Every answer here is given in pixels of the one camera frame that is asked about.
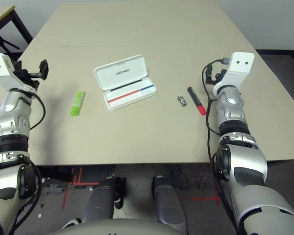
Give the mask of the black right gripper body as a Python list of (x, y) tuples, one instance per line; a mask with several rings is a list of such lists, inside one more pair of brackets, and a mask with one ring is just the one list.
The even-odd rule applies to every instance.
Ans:
[(215, 75), (215, 80), (213, 81), (213, 84), (216, 85), (217, 83), (221, 82), (223, 77), (225, 76), (227, 70), (222, 69), (219, 73)]

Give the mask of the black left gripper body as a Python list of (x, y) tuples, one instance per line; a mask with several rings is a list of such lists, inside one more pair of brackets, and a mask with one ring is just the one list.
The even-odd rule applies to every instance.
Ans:
[(22, 62), (14, 63), (14, 74), (26, 85), (31, 86), (34, 90), (38, 90), (40, 83), (34, 78), (41, 78), (41, 72), (29, 73), (28, 70), (22, 69)]

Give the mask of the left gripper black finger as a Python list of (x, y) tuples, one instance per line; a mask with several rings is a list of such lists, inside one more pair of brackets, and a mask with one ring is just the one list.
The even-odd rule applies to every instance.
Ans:
[(49, 72), (49, 66), (48, 66), (48, 62), (46, 59), (44, 59), (43, 61), (41, 61), (40, 65), (39, 65), (39, 77), (43, 80), (47, 79), (48, 76), (48, 72)]

